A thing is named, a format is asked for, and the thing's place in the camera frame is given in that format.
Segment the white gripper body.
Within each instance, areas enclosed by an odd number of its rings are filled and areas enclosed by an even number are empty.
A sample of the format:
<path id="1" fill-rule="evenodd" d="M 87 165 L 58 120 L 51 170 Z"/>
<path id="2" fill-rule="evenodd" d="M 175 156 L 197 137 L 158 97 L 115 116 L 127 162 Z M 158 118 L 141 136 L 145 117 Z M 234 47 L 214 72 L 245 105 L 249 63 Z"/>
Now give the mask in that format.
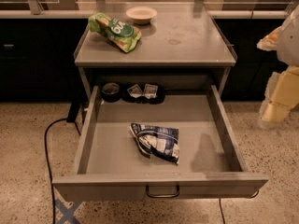
<path id="1" fill-rule="evenodd" d="M 299 104 L 299 67 L 289 66 L 282 73 L 273 72 L 268 80 L 258 124 L 273 129 Z"/>

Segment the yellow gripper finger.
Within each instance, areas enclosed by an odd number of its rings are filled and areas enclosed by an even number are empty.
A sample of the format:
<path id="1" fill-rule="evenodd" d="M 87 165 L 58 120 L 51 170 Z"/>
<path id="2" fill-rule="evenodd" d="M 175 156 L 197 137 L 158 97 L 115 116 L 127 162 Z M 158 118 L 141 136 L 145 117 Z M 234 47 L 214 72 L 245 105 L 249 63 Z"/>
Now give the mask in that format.
<path id="1" fill-rule="evenodd" d="M 281 27 L 274 29 L 270 34 L 260 39 L 257 48 L 265 51 L 276 50 L 278 47 L 278 38 Z"/>

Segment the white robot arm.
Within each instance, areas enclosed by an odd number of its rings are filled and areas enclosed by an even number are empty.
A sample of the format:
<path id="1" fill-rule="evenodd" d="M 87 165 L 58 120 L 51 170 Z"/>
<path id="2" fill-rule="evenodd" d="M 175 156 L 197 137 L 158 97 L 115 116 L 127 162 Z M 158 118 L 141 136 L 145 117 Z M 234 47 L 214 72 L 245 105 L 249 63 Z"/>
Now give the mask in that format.
<path id="1" fill-rule="evenodd" d="M 272 129 L 299 105 L 299 6 L 281 26 L 261 39 L 257 48 L 274 50 L 278 59 L 288 65 L 282 73 L 272 73 L 260 107 L 259 125 Z"/>

